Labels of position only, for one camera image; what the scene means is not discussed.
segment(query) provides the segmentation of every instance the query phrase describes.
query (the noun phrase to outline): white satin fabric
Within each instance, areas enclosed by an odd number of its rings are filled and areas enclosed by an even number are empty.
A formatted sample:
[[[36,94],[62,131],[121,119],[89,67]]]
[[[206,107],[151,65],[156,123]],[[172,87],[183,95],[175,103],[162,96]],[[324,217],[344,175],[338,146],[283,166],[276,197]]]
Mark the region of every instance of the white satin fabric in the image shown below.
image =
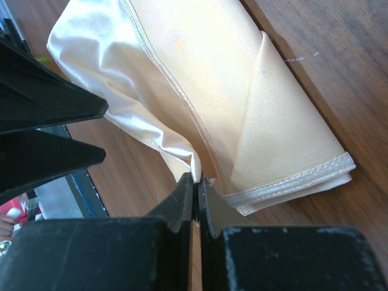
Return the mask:
[[[48,41],[107,119],[245,215],[350,181],[350,155],[238,0],[70,0]]]

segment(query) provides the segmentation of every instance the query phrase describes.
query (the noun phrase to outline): black plastic part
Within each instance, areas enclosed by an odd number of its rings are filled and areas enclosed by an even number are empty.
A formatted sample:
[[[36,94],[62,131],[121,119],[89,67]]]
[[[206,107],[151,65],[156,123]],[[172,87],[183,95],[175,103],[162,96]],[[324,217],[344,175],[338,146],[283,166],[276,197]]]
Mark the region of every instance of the black plastic part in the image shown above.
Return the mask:
[[[33,129],[100,118],[108,108],[106,100],[35,61],[10,19],[2,24],[0,204],[102,162],[103,149]]]
[[[175,256],[180,265],[176,274],[178,288],[187,290],[190,281],[190,237],[193,219],[193,179],[190,173],[182,175],[173,192],[145,217],[160,217],[176,233]]]
[[[43,132],[71,138],[65,125],[44,127]],[[77,205],[85,218],[108,218],[104,203],[102,202],[97,189],[87,170],[79,170],[66,176]]]
[[[179,290],[177,242],[161,218],[30,222],[2,258],[0,290]]]
[[[214,289],[218,279],[214,267],[218,264],[215,254],[214,241],[226,226],[254,226],[246,217],[220,197],[210,178],[202,176],[198,185],[199,224],[201,226],[201,258],[202,258],[202,287],[204,290]]]
[[[0,39],[0,134],[101,118],[102,99]]]
[[[212,290],[387,290],[366,239],[347,227],[227,227]]]
[[[24,194],[25,207],[24,211],[27,215],[27,221],[34,221],[36,218],[36,211],[39,209],[38,197],[34,190],[27,191]]]
[[[39,130],[2,135],[0,204],[104,158],[103,149]]]

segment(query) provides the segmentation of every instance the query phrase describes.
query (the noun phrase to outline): cream fabric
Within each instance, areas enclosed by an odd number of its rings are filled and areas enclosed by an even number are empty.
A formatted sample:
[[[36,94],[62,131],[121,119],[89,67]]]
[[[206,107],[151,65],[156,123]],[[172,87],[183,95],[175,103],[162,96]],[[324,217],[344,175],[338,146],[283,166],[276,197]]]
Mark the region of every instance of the cream fabric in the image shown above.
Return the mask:
[[[107,119],[243,214],[350,181],[351,157],[238,0],[70,0],[48,41]]]

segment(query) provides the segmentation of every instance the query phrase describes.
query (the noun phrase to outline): person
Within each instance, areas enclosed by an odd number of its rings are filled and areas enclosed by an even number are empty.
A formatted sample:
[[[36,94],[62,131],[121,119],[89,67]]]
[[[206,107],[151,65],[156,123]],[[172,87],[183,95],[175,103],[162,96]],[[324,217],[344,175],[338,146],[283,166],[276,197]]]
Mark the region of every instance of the person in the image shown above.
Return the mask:
[[[16,220],[7,215],[0,215],[0,243],[2,241],[12,241],[12,231]]]

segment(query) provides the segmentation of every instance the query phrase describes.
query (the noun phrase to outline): fabric fold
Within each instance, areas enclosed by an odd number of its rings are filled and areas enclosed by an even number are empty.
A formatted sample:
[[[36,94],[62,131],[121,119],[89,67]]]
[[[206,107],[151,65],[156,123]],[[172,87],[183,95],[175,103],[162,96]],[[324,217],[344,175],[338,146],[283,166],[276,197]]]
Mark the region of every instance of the fabric fold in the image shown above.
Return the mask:
[[[70,0],[47,48],[176,179],[206,172],[245,215],[350,181],[350,155],[237,0]]]

